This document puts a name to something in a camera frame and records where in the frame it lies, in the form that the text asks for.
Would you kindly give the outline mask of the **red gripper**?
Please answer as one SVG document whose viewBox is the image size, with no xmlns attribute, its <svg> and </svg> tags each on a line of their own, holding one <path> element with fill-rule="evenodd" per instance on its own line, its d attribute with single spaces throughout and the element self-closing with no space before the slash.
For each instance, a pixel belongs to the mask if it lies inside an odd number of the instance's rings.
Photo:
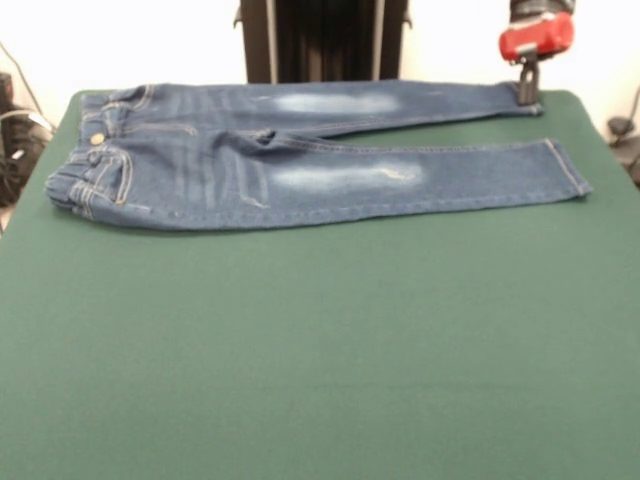
<svg viewBox="0 0 640 480">
<path fill-rule="evenodd" d="M 563 53 L 572 46 L 573 41 L 573 18 L 567 12 L 544 13 L 512 23 L 500 35 L 499 50 L 502 58 L 521 66 L 517 85 L 519 105 L 538 101 L 538 58 Z"/>
</svg>

